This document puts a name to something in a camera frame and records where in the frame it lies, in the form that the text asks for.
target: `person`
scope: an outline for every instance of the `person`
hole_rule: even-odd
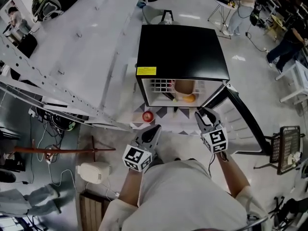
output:
[[[10,15],[11,25],[14,26],[22,35],[27,35],[31,30],[28,22],[22,18],[21,13],[16,7],[11,7],[8,10]]]
[[[25,196],[17,189],[0,192],[0,213],[12,217],[44,216],[53,211],[60,214],[60,209],[53,200],[37,206],[48,197],[57,198],[59,196],[51,185],[41,187]]]
[[[144,175],[128,171],[99,231],[232,231],[247,226],[247,213],[267,217],[232,157],[217,157],[231,194],[216,185],[194,159],[166,164],[154,160]],[[271,230],[271,221],[261,225],[262,231]]]
[[[256,0],[240,0],[239,8],[235,11],[230,19],[228,29],[222,31],[224,35],[232,36],[241,34],[240,27],[244,19],[248,18],[254,10]]]
[[[266,60],[272,67],[272,62],[280,56],[276,68],[281,73],[284,65],[307,44],[307,26],[302,18],[296,17],[280,44],[267,54]]]

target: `tile floor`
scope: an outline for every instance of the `tile floor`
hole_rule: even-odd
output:
[[[207,21],[208,16],[216,7],[214,0],[158,0],[150,4],[155,8],[168,9],[173,11],[175,20],[182,25],[202,26],[217,30],[218,29]],[[180,14],[188,14],[199,17],[192,19],[182,17]],[[219,13],[215,13],[211,20],[219,20]],[[249,27],[249,20],[243,24],[243,32]],[[251,27],[253,42],[260,48],[271,50],[278,44],[270,36],[263,36],[263,31],[257,27]],[[232,37],[231,40],[219,38],[225,60],[229,69],[232,85],[238,90],[241,99],[250,109],[256,121],[258,121],[263,133],[271,135],[279,130],[281,126],[300,125],[302,132],[306,133],[305,117],[301,105],[293,106],[292,102],[280,103],[279,99],[290,92],[288,79],[284,78],[275,81],[278,72],[270,69],[265,61],[266,54],[258,51],[254,45],[245,37],[244,33],[240,36]],[[92,134],[96,140],[114,146],[117,151],[97,154],[97,160],[109,162],[112,172],[109,177],[110,189],[119,192],[124,182],[127,168],[121,161],[126,144],[131,141],[134,134],[118,131],[106,130],[102,128],[82,129],[80,136],[82,140],[89,141]],[[172,161],[176,157],[181,159],[196,158],[204,165],[208,166],[210,153],[202,144],[200,138],[194,136],[178,135],[163,132],[157,148],[158,154],[164,162]],[[253,187],[256,197],[262,204],[271,210],[273,198],[275,196],[299,196],[302,191],[302,184],[299,181],[296,171],[288,172],[282,176],[277,176],[273,168],[253,170],[254,166],[266,164],[269,160],[265,156],[250,156],[235,154],[235,161],[246,174]],[[215,161],[211,166],[213,181],[227,190],[225,179]],[[84,187],[84,182],[79,181],[78,187]],[[296,190],[290,194],[296,182]],[[101,185],[88,185],[88,190],[100,195],[106,194],[106,187]]]

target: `desk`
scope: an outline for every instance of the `desk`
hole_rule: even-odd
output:
[[[273,5],[273,9],[270,12],[270,16],[274,13],[276,8],[279,8],[279,6],[273,1],[273,0],[269,0],[271,2],[271,4]]]
[[[235,4],[235,7],[232,7],[232,6],[229,6],[229,5],[225,4],[225,3],[220,2],[220,1],[217,1],[217,0],[215,0],[215,2],[218,3],[218,6],[217,6],[216,9],[211,13],[211,15],[208,17],[207,21],[211,22],[211,21],[210,21],[210,18],[213,16],[213,14],[215,14],[215,12],[216,12],[219,8],[221,8],[221,12],[220,12],[221,21],[220,21],[220,28],[219,28],[219,31],[221,32],[222,29],[223,29],[223,26],[226,24],[226,21],[227,21],[227,19],[228,19],[228,17],[229,17],[229,14],[230,14],[231,10],[237,10],[237,7],[238,7],[238,6],[237,6],[237,4]],[[224,8],[229,9],[229,12],[228,12],[226,18],[225,18]],[[226,38],[226,39],[231,39],[231,36],[228,36],[228,37],[219,36],[219,37]]]
[[[274,33],[275,42],[277,40],[277,37],[287,30],[285,26],[283,26],[282,21],[276,17],[275,15],[271,15],[271,18],[273,19],[273,25],[269,26],[268,29],[265,31],[264,35],[268,34],[269,32]]]

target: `white container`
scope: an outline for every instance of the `white container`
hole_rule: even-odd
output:
[[[85,181],[100,184],[109,176],[110,166],[108,163],[103,162],[82,163],[77,166],[77,173]]]

